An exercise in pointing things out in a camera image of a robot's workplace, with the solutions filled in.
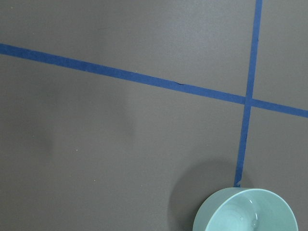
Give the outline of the mint green bowl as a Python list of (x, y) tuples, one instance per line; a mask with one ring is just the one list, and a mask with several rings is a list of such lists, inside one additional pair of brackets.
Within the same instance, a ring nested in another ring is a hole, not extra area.
[(225, 188), (198, 209), (194, 231), (296, 231), (295, 215), (279, 195), (265, 189)]

